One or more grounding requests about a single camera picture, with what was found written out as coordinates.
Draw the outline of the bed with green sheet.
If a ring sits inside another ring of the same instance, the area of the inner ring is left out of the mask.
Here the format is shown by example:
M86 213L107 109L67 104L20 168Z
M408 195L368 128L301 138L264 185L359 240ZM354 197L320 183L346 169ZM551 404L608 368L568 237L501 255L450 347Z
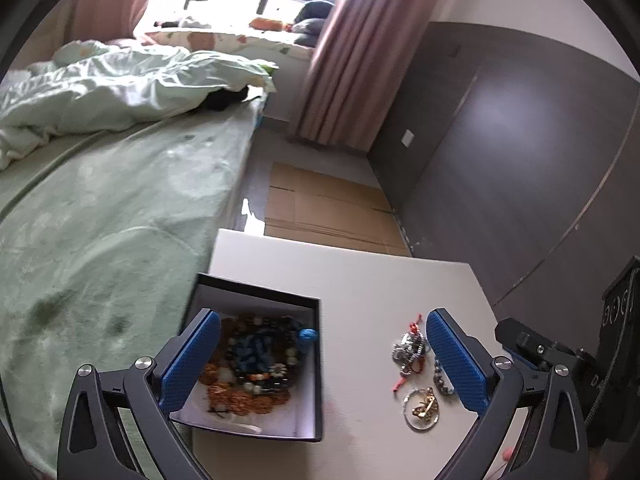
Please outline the bed with green sheet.
M178 332L263 107L62 136L2 172L1 418L43 474L78 367L128 367Z

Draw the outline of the dark grey wardrobe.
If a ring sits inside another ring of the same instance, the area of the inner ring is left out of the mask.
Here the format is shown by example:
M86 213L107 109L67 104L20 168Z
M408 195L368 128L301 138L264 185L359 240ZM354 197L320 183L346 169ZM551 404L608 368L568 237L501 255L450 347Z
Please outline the dark grey wardrobe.
M413 255L469 264L498 318L597 349L603 293L639 252L634 78L543 36L434 22L369 158Z

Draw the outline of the orange plush toy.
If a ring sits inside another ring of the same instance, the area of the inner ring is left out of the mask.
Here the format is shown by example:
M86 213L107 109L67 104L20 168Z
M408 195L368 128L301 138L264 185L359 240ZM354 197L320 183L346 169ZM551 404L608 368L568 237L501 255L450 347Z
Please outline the orange plush toy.
M291 25L280 20L273 20L272 18L264 18L263 16L256 16L248 24L250 28L256 30L263 30L264 32L289 32Z

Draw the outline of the window seat cushion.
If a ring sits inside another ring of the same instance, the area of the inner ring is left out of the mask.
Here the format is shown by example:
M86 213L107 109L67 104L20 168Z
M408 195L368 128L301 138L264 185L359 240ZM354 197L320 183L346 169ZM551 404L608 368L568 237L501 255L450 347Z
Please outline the window seat cushion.
M164 46L184 47L191 51L214 50L228 54L240 54L249 48L273 51L290 58L310 61L314 48L296 44L296 35L290 32L261 32L260 30L168 27L149 30L145 36Z

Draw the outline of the gold butterfly brooch clear disc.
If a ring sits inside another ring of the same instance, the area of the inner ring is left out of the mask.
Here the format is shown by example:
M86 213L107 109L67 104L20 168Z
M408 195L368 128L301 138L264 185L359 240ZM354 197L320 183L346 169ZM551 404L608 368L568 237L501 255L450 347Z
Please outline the gold butterfly brooch clear disc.
M432 430L439 422L439 403L432 387L416 388L402 401L402 416L414 432Z

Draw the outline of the white wall socket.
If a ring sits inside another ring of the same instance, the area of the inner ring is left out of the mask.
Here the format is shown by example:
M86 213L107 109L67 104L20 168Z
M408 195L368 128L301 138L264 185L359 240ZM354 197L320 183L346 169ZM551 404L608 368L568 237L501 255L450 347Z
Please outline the white wall socket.
M405 133L402 135L402 138L401 138L401 144L402 144L405 148L408 148L408 147L411 145L411 143L412 143L413 139L414 139L414 134L413 134L413 132L412 132L411 130L407 129L407 130L405 131Z

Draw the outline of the white square table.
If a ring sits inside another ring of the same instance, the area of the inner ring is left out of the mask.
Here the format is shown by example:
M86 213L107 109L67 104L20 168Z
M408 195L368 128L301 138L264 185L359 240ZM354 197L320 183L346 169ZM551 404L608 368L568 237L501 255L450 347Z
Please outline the white square table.
M474 422L443 403L436 427L418 434L392 393L393 343L421 314L445 308L492 354L495 315L465 263L354 252L218 233L216 278L292 292L321 302L324 436L278 442L197 431L194 451L216 479L431 479Z

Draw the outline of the black jewelry box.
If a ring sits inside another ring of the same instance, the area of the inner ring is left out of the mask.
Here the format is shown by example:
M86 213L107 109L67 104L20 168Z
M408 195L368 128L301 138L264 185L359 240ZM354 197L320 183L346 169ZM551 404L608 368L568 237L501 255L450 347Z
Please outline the black jewelry box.
M236 430L207 411L205 387L196 381L174 422L219 432L263 438L319 442L323 437L321 302L317 298L242 284L200 274L189 302L189 315L213 310L220 317L218 344L207 364L229 367L236 376L277 373L291 389L288 404L266 416L261 436Z

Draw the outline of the light green duvet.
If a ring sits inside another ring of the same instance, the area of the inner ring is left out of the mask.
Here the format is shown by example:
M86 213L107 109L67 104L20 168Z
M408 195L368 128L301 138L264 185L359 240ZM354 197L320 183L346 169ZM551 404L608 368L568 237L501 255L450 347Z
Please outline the light green duvet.
M184 47L72 41L1 81L1 166L54 136L124 131L194 110L211 94L274 91L276 63Z

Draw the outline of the dark pillows on sill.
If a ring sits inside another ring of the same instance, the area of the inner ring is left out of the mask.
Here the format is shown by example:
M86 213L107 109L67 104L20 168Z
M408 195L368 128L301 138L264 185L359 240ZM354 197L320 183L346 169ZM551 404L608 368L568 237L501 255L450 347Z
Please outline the dark pillows on sill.
M334 4L326 0L306 2L288 26L288 30L295 35L294 44L314 48L333 9Z

